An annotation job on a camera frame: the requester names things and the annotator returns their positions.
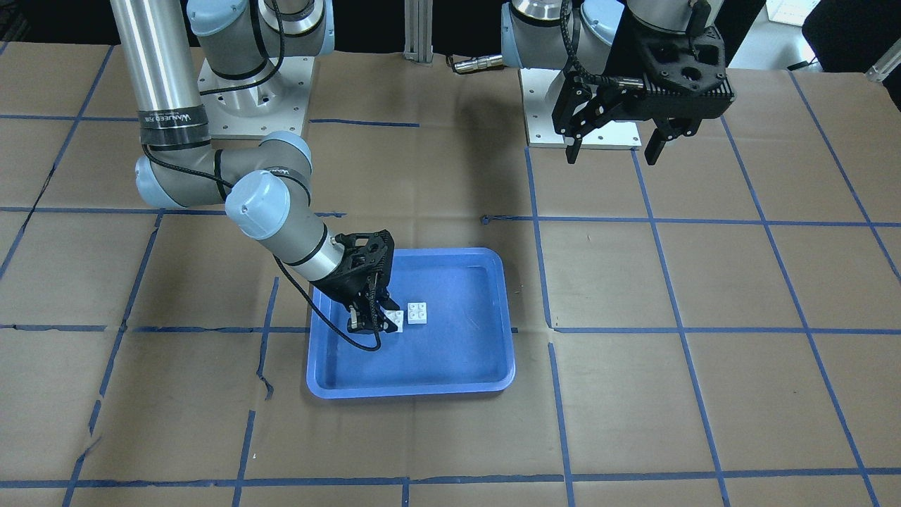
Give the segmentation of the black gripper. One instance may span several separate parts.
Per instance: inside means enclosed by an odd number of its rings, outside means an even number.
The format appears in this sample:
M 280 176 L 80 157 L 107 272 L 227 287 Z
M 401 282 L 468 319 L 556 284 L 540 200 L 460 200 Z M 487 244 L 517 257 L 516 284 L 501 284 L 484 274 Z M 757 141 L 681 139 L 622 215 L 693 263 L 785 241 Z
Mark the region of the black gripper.
M 373 333 L 374 321 L 380 332 L 396 332 L 398 325 L 393 316 L 399 311 L 399 305 L 387 289 L 395 251 L 392 234 L 386 229 L 336 234 L 332 243 L 344 247 L 340 263 L 313 286 L 332 301 L 348 307 L 348 332 Z
M 627 25 L 627 76 L 590 73 L 576 57 L 577 36 L 566 27 L 561 35 L 567 60 L 551 120 L 555 132 L 565 135 L 570 165 L 593 130 L 612 121 L 653 120 L 655 130 L 645 148 L 645 161 L 653 166 L 667 142 L 693 136 L 702 120 L 718 118 L 735 101 L 724 41 L 713 25 L 686 35 Z

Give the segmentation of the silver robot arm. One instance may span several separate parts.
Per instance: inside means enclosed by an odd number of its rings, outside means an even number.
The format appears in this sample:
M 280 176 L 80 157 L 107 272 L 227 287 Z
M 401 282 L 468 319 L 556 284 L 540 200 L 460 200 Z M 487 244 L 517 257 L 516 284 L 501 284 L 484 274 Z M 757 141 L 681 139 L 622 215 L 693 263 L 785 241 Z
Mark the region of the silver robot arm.
M 714 24 L 719 1 L 509 1 L 502 7 L 506 66 L 560 71 L 551 124 L 576 163 L 592 132 L 614 121 L 651 121 L 645 151 L 720 118 L 735 93 Z
M 154 208 L 223 205 L 242 233 L 348 311 L 351 333 L 397 331 L 387 311 L 393 240 L 335 234 L 312 211 L 313 157 L 270 126 L 255 147 L 216 149 L 210 115 L 288 113 L 288 61 L 334 49 L 329 1 L 113 1 L 137 100 L 139 195 Z

